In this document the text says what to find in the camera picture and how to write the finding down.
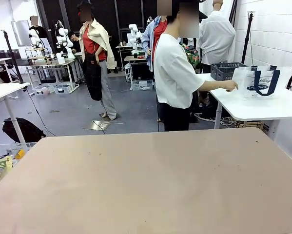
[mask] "hand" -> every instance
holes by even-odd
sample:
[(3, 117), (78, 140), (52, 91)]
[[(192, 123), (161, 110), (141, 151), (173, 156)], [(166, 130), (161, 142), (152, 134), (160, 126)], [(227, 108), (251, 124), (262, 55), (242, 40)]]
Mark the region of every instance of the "hand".
[(239, 89), (238, 84), (232, 80), (223, 81), (223, 89), (226, 89), (227, 92), (231, 92), (232, 90)]
[(147, 55), (149, 55), (149, 56), (151, 55), (151, 49), (147, 50)]
[(96, 56), (96, 61), (97, 61), (97, 64), (99, 65), (99, 58), (98, 58), (98, 55), (97, 55), (97, 54), (95, 54), (95, 56)]

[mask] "logo on bag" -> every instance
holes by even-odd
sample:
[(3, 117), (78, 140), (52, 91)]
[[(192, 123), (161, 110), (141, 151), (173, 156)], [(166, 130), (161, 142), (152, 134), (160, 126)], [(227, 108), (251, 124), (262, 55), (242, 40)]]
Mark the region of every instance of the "logo on bag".
[[(264, 89), (268, 89), (268, 86), (267, 85), (263, 85), (263, 84), (260, 84), (258, 86), (258, 90), (264, 90)], [(254, 85), (247, 87), (247, 90), (249, 90), (249, 91), (255, 91)]]

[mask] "black backpack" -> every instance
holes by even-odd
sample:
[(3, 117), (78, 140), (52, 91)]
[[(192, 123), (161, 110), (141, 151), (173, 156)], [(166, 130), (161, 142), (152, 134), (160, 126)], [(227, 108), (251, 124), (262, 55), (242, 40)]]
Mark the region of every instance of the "black backpack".
[[(19, 124), (19, 127), (21, 129), (21, 132), (23, 134), (25, 142), (38, 142), (43, 137), (46, 137), (44, 132), (39, 129), (37, 126), (35, 126), (30, 121), (27, 121), (23, 118), (16, 118)], [(14, 125), (11, 121), (11, 118), (4, 120), (4, 125), (2, 128), (3, 132), (5, 132), (12, 140), (15, 142), (20, 143), (19, 138), (17, 136), (16, 130), (14, 128)]]

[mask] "gray plastic basket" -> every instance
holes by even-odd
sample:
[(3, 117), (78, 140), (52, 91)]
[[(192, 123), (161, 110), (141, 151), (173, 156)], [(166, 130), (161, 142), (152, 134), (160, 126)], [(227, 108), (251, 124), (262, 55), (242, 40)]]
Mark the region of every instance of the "gray plastic basket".
[(234, 70), (238, 67), (246, 67), (246, 65), (240, 62), (213, 63), (211, 65), (211, 77), (215, 80), (232, 79)]

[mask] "plastic bin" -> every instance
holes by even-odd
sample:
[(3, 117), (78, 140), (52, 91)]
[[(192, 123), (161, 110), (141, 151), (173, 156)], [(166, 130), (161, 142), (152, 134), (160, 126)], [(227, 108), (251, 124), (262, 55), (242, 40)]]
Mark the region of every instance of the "plastic bin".
[(151, 90), (153, 88), (153, 80), (133, 80), (133, 91)]
[(246, 65), (240, 62), (213, 63), (211, 64), (211, 77), (219, 81), (232, 79), (234, 70), (238, 67), (246, 67)]
[(71, 91), (70, 84), (59, 84), (55, 86), (56, 94), (68, 94)]
[(48, 95), (54, 92), (54, 86), (52, 84), (42, 84), (34, 88), (35, 95)]
[(20, 150), (24, 150), (26, 154), (36, 143), (12, 143), (12, 144), (0, 144), (0, 158), (4, 158), (7, 155), (11, 155), (13, 159), (13, 166), (19, 161), (16, 159), (16, 155)]

